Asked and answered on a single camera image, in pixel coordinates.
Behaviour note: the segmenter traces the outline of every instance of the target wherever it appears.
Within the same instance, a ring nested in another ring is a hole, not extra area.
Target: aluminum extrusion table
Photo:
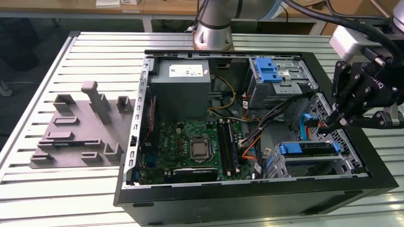
[[[1,227],[136,226],[122,209],[112,206],[118,167],[30,169],[29,157],[53,115],[57,94],[88,99],[81,82],[96,80],[108,99],[136,98],[142,51],[192,49],[192,37],[170,33],[81,32],[68,37],[38,86],[12,136],[0,152]],[[329,37],[233,34],[240,51],[313,52],[328,76],[338,56]],[[364,198],[328,215],[192,224],[189,226],[402,226],[404,130],[365,130],[400,184],[388,194]]]

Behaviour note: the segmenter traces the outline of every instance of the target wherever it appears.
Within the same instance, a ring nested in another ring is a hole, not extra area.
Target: black cable
[[[402,53],[397,47],[397,45],[389,40],[389,38],[372,26],[364,25],[356,21],[348,20],[342,17],[326,15],[324,13],[318,13],[301,5],[298,5],[293,0],[284,0],[284,3],[293,8],[296,11],[302,13],[304,15],[322,20],[325,22],[333,23],[336,25],[344,26],[352,30],[356,30],[365,34],[370,39],[378,42],[382,47],[389,51],[393,57],[392,66],[400,67],[402,65]]]
[[[162,27],[168,27],[172,32],[176,32],[178,31],[178,29],[184,26],[184,23],[185,23],[185,20],[182,20],[182,23],[180,24],[180,26],[177,28],[173,28],[170,26],[168,26],[165,23],[164,23],[164,20],[157,20],[160,22],[160,24],[162,25]]]
[[[197,12],[200,11],[200,0],[197,0],[197,2],[196,2],[196,14],[197,14]]]
[[[206,2],[208,2],[206,0],[202,0],[201,7],[200,7],[200,5],[197,3],[197,11],[196,11],[194,21],[193,21],[192,26],[196,26],[197,23],[198,23],[200,13],[201,13],[201,10],[205,8]]]
[[[282,4],[280,4],[280,7],[284,9],[285,11],[285,22],[288,23],[289,22],[289,13],[288,13],[288,10],[285,10]]]
[[[200,21],[201,21],[201,19],[202,19],[204,12],[205,12],[205,10],[206,10],[206,8],[208,8],[208,1],[209,1],[209,0],[204,0],[204,1],[202,1],[201,16],[200,16],[200,19],[198,19],[197,22],[196,22],[194,28],[197,27],[197,25],[200,24]]]
[[[330,4],[330,0],[326,0],[326,7],[329,12],[338,16],[338,17],[344,17],[344,18],[352,18],[352,19],[374,19],[374,20],[385,20],[385,17],[382,16],[369,16],[369,15],[349,15],[349,14],[342,14],[334,11],[333,6]]]

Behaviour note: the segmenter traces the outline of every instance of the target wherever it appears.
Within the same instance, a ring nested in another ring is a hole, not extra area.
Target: ram slot
[[[238,169],[238,157],[237,157],[237,148],[236,148],[236,142],[233,137],[233,130],[232,130],[232,124],[229,123],[229,120],[226,121],[226,132],[228,132],[228,138],[229,138],[229,151],[230,151],[230,158],[232,158],[232,166],[236,173],[240,172]]]
[[[228,123],[224,121],[217,121],[216,123],[217,129],[217,140],[218,140],[218,148],[220,148],[220,159],[221,159],[221,167],[222,174],[230,176],[236,171],[236,166],[233,162],[233,155],[230,150],[230,143],[233,138],[230,138],[230,133],[228,131]]]

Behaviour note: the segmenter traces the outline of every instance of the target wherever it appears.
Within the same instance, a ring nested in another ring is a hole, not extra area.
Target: white paper
[[[120,7],[118,0],[96,0],[94,7],[98,8],[117,8]]]
[[[248,102],[246,101],[242,101],[242,108],[248,109]]]
[[[258,163],[254,163],[253,168],[258,172],[258,174],[261,174],[261,167],[260,167]]]

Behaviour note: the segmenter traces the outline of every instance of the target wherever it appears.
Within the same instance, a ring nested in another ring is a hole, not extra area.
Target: white cable
[[[236,117],[224,117],[224,116],[220,116],[220,115],[216,114],[212,110],[209,110],[209,111],[210,111],[217,117],[220,117],[220,118],[233,119],[233,120],[242,121],[242,122],[250,122],[250,121],[242,120],[242,119],[236,118]]]

